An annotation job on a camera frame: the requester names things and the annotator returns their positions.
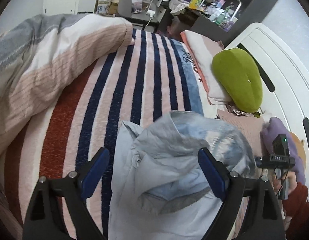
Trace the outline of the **red sweater right forearm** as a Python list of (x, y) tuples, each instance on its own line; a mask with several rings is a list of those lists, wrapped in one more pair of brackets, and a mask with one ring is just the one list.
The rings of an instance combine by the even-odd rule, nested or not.
[(307, 196), (308, 188), (302, 183), (297, 183), (297, 187), (289, 194), (288, 199), (282, 201), (286, 215), (292, 218), (288, 227), (291, 232), (301, 230), (301, 227), (309, 220)]

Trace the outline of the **right hand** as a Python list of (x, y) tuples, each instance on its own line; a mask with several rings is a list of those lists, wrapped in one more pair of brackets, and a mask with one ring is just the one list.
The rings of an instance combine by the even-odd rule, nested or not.
[(272, 187), (279, 200), (287, 200), (290, 193), (297, 187), (296, 175), (293, 171), (274, 170)]

